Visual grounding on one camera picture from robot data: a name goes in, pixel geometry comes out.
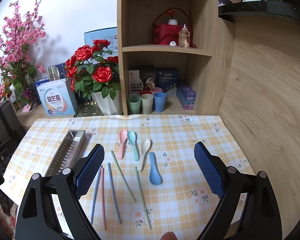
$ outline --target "shelf board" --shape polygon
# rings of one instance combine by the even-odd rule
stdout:
[[[187,114],[195,115],[194,110],[184,110],[177,97],[167,97],[165,110],[162,113],[153,111],[151,114]]]
[[[181,48],[177,46],[169,46],[169,45],[137,45],[137,46],[128,46],[122,48],[123,52],[131,52],[131,51],[164,51],[164,52],[179,52],[179,53],[188,53],[188,54],[196,54],[212,57],[212,54],[206,52],[202,49],[193,49],[193,48]]]

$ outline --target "green cup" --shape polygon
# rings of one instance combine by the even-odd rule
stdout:
[[[128,97],[128,109],[130,114],[139,114],[141,98],[138,96]]]

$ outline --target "blue gripper pad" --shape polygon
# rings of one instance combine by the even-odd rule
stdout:
[[[105,150],[102,145],[93,149],[93,152],[88,155],[89,159],[79,171],[79,174],[75,179],[75,191],[74,196],[80,199],[81,196],[86,195],[88,190],[105,159]]]
[[[219,198],[222,198],[225,194],[222,176],[203,147],[200,143],[195,144],[194,158],[197,161],[212,193],[218,195]]]

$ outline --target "white spoon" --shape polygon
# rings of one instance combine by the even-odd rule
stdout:
[[[141,172],[143,169],[143,159],[145,158],[147,151],[150,149],[150,146],[151,146],[150,139],[147,138],[142,141],[140,159],[139,159],[138,165],[137,165],[138,172]]]

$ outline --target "blue spoon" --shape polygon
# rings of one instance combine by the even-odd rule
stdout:
[[[132,146],[134,160],[137,162],[139,160],[139,155],[136,148],[136,134],[134,133],[134,131],[128,131],[127,137]]]
[[[151,184],[159,185],[159,184],[161,184],[161,176],[157,170],[157,167],[155,166],[154,152],[149,152],[149,156],[150,156],[150,162],[151,162],[151,170],[150,170],[150,174],[149,174],[149,180],[150,180]]]

